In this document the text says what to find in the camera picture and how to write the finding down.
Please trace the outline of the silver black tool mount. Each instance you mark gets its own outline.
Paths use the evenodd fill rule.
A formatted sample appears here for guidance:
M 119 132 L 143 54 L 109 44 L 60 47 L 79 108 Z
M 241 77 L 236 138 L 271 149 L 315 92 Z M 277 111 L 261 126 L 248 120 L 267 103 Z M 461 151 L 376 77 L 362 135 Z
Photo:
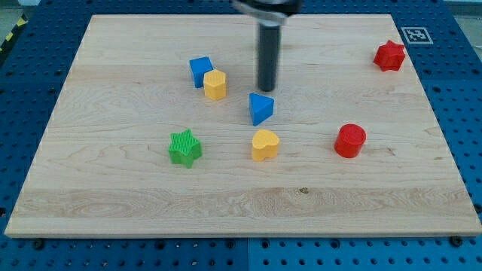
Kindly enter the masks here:
M 300 12 L 303 0 L 232 0 L 233 7 L 265 26 L 282 26 Z

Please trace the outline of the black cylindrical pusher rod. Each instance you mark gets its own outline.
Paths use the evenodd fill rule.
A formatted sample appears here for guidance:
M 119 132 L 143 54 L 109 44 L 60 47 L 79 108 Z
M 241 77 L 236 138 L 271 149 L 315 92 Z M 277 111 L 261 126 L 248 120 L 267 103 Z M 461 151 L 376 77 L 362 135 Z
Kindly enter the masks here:
M 280 26 L 258 24 L 258 88 L 264 92 L 276 87 L 280 40 Z

